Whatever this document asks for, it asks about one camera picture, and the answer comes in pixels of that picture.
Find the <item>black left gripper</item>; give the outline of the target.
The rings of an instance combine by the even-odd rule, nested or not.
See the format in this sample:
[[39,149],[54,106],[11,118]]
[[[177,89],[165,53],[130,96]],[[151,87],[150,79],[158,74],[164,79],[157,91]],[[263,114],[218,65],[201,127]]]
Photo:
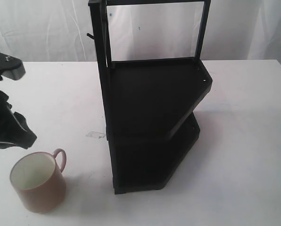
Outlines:
[[0,90],[0,149],[14,146],[28,149],[37,136],[30,130],[22,114],[11,113],[12,105],[8,103],[8,99],[8,95]]

